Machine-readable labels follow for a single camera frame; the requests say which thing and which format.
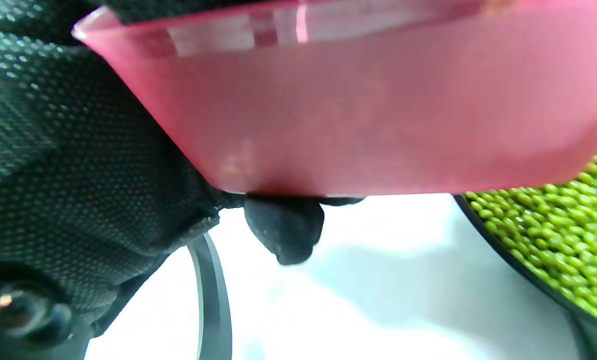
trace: green bumpy surface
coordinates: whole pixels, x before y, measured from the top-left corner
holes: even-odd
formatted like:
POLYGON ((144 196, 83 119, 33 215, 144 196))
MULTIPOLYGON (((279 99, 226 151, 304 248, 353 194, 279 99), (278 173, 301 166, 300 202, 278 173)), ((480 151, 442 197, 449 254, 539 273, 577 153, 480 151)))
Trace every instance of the green bumpy surface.
POLYGON ((516 259, 597 318, 597 155, 566 184, 466 197, 516 259))

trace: black mesh fabric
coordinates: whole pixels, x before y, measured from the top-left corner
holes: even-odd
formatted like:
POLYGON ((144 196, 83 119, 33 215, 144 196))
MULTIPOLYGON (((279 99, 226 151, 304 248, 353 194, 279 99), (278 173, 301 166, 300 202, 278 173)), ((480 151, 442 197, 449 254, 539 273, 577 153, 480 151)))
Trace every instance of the black mesh fabric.
POLYGON ((95 5, 0 0, 0 263, 43 273, 88 323, 127 301, 124 284, 242 203, 209 187, 107 64, 72 39, 95 5))

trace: pink bowl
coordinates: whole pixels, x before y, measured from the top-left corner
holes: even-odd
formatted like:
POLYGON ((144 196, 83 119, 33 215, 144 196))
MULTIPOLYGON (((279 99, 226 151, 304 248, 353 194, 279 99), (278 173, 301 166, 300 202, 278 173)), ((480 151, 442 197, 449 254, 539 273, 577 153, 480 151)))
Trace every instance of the pink bowl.
POLYGON ((74 36, 229 192, 534 187, 597 153, 597 0, 287 0, 136 25, 103 7, 74 36))

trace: white surface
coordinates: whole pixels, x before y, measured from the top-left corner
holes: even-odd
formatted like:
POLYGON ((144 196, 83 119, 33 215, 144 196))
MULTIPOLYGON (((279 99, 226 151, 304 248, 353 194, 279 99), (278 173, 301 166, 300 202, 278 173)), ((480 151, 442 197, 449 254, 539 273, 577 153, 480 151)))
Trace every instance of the white surface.
MULTIPOLYGON (((447 194, 326 208, 320 244, 282 268, 242 210, 210 232, 232 309, 234 360, 577 360, 549 299, 516 274, 447 194)), ((189 253, 173 255, 93 340, 87 360, 189 360, 198 321, 189 253)))

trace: container rim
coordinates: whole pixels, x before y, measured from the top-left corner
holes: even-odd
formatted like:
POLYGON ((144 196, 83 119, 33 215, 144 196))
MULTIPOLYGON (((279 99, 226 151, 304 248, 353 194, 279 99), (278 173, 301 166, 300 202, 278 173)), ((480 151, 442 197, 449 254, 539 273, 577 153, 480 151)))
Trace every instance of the container rim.
POLYGON ((514 271, 523 276, 523 278, 528 280, 532 285, 537 287, 561 307, 572 328, 572 335, 576 341, 581 358, 584 360, 597 360, 596 351, 593 349, 594 342, 591 341, 588 334, 584 331, 584 327, 580 321, 580 319, 583 319, 584 321, 597 326, 597 318, 577 306, 560 292, 557 292, 556 289, 553 289, 547 282, 543 281, 538 275, 534 274, 534 272, 524 266, 518 259, 516 259, 516 257, 507 251, 498 237, 493 235, 488 228, 486 228, 477 212, 470 207, 470 201, 468 201, 464 194, 452 194, 452 197, 486 243, 488 243, 489 246, 514 269, 514 271))

